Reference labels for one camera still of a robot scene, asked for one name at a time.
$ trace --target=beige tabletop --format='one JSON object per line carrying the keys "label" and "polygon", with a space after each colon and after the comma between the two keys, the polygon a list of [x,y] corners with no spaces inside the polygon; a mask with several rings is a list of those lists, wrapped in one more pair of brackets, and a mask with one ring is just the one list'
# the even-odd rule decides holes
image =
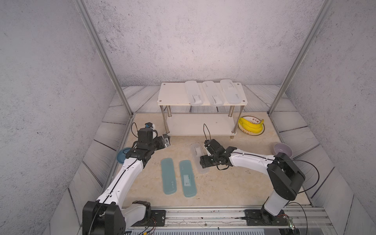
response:
{"label": "beige tabletop", "polygon": [[[279,138],[267,113],[248,112],[242,114],[242,116],[244,115],[264,119],[265,132],[260,136],[249,136],[238,129],[234,139],[230,139],[229,136],[215,136],[213,138],[224,148],[233,146],[252,153],[274,154],[273,146],[279,142]],[[161,114],[137,114],[134,122],[138,128],[144,127],[147,122],[151,122],[155,124],[159,135],[164,133]],[[130,133],[126,146],[131,146],[134,141],[136,141],[136,137]],[[203,147],[204,141],[204,136],[172,136],[171,146],[158,150],[152,155],[129,190],[123,206],[127,207],[136,200],[150,202],[153,207],[262,205],[273,191],[269,176],[243,167],[230,167],[224,171],[211,167],[207,174],[199,174],[194,163],[192,163],[197,195],[190,198],[184,196],[179,162],[182,160],[192,161],[190,145],[200,143]],[[161,160],[164,158],[172,158],[174,162],[177,191],[171,195],[166,195],[163,192]],[[300,204],[309,204],[305,193],[298,194],[295,201]]]}

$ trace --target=yellow banana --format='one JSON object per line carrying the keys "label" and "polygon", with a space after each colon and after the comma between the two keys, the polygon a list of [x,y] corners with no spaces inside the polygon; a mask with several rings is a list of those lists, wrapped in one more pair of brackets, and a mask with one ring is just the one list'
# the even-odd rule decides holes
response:
{"label": "yellow banana", "polygon": [[260,133],[262,131],[262,127],[261,128],[253,128],[253,127],[248,126],[245,123],[241,123],[241,125],[244,129],[246,129],[247,131],[252,132],[252,133],[257,134],[257,133]]}
{"label": "yellow banana", "polygon": [[239,119],[239,123],[240,124],[245,123],[245,124],[247,124],[251,128],[262,128],[262,124],[264,123],[264,120],[262,119],[259,124],[254,124],[254,123],[251,123],[250,121],[248,121],[248,120],[246,120],[244,118],[240,118]]}

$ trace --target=white plate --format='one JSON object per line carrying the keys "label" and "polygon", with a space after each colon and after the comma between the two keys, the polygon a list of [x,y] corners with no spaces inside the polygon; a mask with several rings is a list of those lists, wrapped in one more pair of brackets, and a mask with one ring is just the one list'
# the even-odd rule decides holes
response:
{"label": "white plate", "polygon": [[[245,120],[250,121],[251,123],[254,123],[254,124],[259,124],[261,122],[260,119],[254,117],[254,116],[243,116],[242,118],[244,118]],[[262,124],[262,131],[260,133],[253,133],[253,132],[247,131],[246,129],[244,129],[242,127],[242,125],[240,125],[239,122],[238,122],[238,127],[242,132],[246,133],[247,135],[253,135],[253,136],[261,135],[265,131],[265,125],[264,124]]]}

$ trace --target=lower shelf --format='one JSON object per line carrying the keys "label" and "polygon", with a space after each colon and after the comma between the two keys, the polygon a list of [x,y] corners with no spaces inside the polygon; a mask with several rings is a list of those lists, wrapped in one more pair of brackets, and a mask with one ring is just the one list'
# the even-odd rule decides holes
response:
{"label": "lower shelf", "polygon": [[169,135],[204,135],[203,125],[208,127],[210,134],[232,136],[234,128],[234,119],[228,114],[172,114],[167,117]]}

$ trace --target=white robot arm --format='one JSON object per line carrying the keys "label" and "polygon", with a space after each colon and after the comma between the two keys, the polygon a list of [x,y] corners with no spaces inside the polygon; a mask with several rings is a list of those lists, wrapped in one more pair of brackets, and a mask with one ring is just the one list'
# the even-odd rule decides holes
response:
{"label": "white robot arm", "polygon": [[[136,201],[121,210],[125,197],[137,176],[144,169],[154,151],[170,146],[167,134],[157,137],[151,123],[138,131],[139,140],[127,154],[123,166],[110,186],[95,202],[87,202],[83,208],[83,235],[124,234],[138,221],[150,219],[150,203]],[[260,210],[260,218],[270,224],[288,201],[294,200],[305,176],[288,156],[279,153],[260,155],[228,147],[224,149],[215,139],[205,141],[208,155],[200,157],[203,168],[228,165],[246,167],[269,175],[273,192]]]}

